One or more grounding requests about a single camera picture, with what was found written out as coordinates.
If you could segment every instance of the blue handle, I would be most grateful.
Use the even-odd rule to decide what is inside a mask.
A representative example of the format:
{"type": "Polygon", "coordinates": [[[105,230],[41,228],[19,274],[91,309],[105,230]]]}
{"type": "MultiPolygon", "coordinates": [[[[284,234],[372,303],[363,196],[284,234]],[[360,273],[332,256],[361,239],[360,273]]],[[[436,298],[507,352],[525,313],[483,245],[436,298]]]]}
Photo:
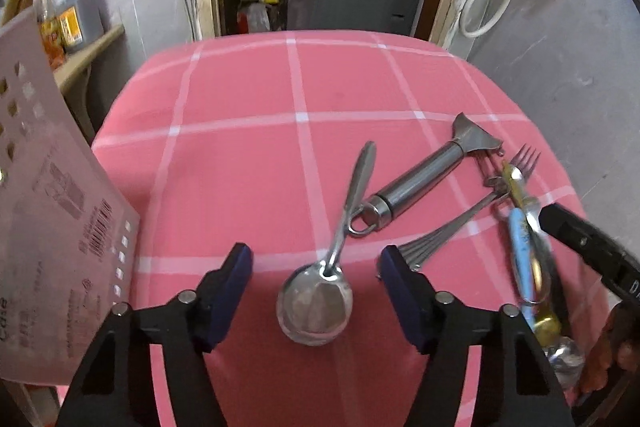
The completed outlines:
{"type": "MultiPolygon", "coordinates": [[[[529,228],[527,219],[522,210],[514,208],[509,213],[509,235],[511,236],[511,248],[518,267],[514,277],[519,279],[522,297],[532,301],[534,299],[533,273],[531,270],[531,245],[529,242],[529,228]]],[[[522,306],[522,315],[527,324],[533,329],[535,320],[533,308],[522,306]]]]}

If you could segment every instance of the yellow label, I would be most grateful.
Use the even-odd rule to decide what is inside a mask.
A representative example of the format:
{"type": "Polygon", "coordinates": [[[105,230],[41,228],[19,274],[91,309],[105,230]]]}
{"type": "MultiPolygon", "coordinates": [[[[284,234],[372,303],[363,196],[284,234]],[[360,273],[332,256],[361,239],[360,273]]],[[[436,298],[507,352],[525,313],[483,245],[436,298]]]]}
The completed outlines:
{"type": "Polygon", "coordinates": [[[60,26],[62,28],[62,39],[67,46],[74,46],[82,42],[82,32],[78,24],[76,8],[71,7],[60,14],[60,26]]]}
{"type": "Polygon", "coordinates": [[[60,35],[60,22],[58,19],[51,19],[40,23],[40,33],[42,38],[50,42],[52,46],[62,47],[62,36],[60,35]]]}

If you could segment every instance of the blue gripper pad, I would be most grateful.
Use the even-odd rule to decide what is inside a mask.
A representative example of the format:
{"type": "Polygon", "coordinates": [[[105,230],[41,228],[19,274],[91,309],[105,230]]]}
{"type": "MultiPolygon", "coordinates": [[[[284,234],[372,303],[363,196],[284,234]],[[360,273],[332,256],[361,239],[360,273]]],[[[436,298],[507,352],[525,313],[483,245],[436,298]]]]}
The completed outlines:
{"type": "Polygon", "coordinates": [[[209,328],[204,344],[209,352],[222,342],[231,327],[244,289],[254,269],[254,253],[244,243],[236,243],[220,269],[208,272],[198,285],[209,328]]]}
{"type": "Polygon", "coordinates": [[[426,354],[436,336],[431,320],[433,287],[422,274],[411,271],[395,245],[386,247],[380,254],[380,277],[404,337],[426,354]]]}

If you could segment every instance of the metal spoon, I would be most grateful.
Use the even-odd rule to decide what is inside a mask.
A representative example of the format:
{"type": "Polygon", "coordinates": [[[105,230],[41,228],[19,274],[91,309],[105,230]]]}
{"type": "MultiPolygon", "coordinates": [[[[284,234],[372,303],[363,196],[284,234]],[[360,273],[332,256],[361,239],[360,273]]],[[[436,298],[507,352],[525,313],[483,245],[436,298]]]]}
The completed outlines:
{"type": "Polygon", "coordinates": [[[295,270],[278,293],[278,322],[292,341],[322,346],[334,340],[349,322],[353,293],[340,269],[340,252],[351,216],[364,197],[375,161],[376,145],[369,141],[353,168],[342,216],[324,259],[295,270]]]}
{"type": "Polygon", "coordinates": [[[584,355],[573,339],[559,337],[552,346],[545,347],[545,355],[564,390],[578,383],[584,367],[584,355]]]}

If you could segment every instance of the wooden shelf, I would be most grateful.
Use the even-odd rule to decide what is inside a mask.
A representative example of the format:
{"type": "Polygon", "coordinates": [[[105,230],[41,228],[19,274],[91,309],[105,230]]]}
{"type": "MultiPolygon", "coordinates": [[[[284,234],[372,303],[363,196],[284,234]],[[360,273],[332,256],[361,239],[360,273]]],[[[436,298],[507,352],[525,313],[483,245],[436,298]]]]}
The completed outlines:
{"type": "Polygon", "coordinates": [[[62,66],[53,72],[56,85],[64,95],[71,88],[76,79],[115,39],[124,33],[124,26],[116,24],[97,41],[89,44],[85,49],[66,56],[62,66]]]}

